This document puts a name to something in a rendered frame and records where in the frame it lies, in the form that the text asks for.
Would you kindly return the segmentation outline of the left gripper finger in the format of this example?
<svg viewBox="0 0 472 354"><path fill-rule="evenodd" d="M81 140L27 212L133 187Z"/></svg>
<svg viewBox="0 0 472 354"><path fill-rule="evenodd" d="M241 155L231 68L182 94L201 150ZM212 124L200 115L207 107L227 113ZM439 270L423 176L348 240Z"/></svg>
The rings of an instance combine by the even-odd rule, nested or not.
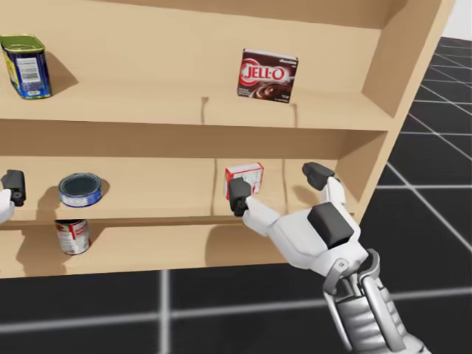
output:
<svg viewBox="0 0 472 354"><path fill-rule="evenodd" d="M22 207L27 199L24 173L7 170L0 182L3 187L0 190L0 223L5 223L13 217L15 208Z"/></svg>

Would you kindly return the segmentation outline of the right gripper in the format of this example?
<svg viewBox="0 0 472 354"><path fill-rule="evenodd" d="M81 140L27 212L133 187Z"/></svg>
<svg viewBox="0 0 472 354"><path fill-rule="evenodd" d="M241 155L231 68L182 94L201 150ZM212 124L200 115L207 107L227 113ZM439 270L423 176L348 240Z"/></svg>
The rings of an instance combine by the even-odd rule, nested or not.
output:
<svg viewBox="0 0 472 354"><path fill-rule="evenodd" d="M228 183L229 205L235 217L264 237L271 228L271 240L294 267L326 276L335 261L347 261L352 273L367 258L359 243L360 226L344 207L344 186L336 173L316 162L302 166L307 182L322 194L322 203L281 216L252 196L251 185L243 178Z"/></svg>

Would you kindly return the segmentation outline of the red and white carton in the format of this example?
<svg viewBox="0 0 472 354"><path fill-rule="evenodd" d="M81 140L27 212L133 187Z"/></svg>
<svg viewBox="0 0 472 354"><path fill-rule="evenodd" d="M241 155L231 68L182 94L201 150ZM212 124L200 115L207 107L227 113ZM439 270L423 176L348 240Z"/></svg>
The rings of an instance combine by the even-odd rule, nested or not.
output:
<svg viewBox="0 0 472 354"><path fill-rule="evenodd" d="M264 174L264 167L261 163L251 163L238 166L227 167L224 176L224 195L229 199L229 182L234 178L242 178L249 183L251 193L256 194L260 191Z"/></svg>

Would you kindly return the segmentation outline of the blue flat can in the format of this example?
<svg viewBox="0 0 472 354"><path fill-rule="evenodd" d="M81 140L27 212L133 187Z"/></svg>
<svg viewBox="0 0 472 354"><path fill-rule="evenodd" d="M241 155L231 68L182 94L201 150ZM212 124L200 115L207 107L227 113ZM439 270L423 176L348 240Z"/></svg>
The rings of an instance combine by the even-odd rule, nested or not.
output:
<svg viewBox="0 0 472 354"><path fill-rule="evenodd" d="M64 177L59 185L60 201L73 208L89 207L103 196L103 183L93 173L73 173Z"/></svg>

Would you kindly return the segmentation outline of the red and white can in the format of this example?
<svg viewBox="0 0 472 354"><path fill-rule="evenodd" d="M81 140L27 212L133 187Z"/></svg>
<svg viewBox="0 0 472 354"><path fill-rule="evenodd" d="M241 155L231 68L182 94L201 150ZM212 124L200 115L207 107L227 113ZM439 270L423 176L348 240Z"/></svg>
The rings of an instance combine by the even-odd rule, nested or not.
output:
<svg viewBox="0 0 472 354"><path fill-rule="evenodd" d="M55 228L65 254L79 255L90 248L91 239L86 219L56 220Z"/></svg>

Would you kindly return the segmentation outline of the brown and red carton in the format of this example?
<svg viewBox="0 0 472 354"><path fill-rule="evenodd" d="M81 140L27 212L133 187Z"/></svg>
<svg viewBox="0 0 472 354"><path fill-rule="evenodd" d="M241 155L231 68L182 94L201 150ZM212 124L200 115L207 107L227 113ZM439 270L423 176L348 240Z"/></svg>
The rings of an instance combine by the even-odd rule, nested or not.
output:
<svg viewBox="0 0 472 354"><path fill-rule="evenodd" d="M258 100L289 103L299 59L255 49L244 49L237 95Z"/></svg>

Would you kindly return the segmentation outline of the green and blue rectangular can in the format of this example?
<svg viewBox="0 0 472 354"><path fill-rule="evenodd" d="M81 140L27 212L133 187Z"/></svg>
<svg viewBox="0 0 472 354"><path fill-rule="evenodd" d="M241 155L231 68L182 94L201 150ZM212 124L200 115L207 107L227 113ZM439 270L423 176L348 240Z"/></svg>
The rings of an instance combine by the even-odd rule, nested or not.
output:
<svg viewBox="0 0 472 354"><path fill-rule="evenodd" d="M52 96L46 52L43 43L34 35L0 35L10 82L25 100Z"/></svg>

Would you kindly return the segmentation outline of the pale wooden shelf unit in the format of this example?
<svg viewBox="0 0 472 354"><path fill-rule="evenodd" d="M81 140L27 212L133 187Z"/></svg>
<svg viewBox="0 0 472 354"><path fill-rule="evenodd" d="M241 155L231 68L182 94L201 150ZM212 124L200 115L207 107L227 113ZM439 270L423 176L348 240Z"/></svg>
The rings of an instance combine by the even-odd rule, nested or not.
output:
<svg viewBox="0 0 472 354"><path fill-rule="evenodd" d="M227 167L264 166L280 213L320 201L336 171L361 220L455 0L0 0L0 35L46 47L53 95L25 100L0 52L0 176L27 199L0 226L0 279L279 263L231 214ZM244 49L299 59L289 103L237 95ZM73 208L58 185L103 183ZM86 219L65 254L56 220Z"/></svg>

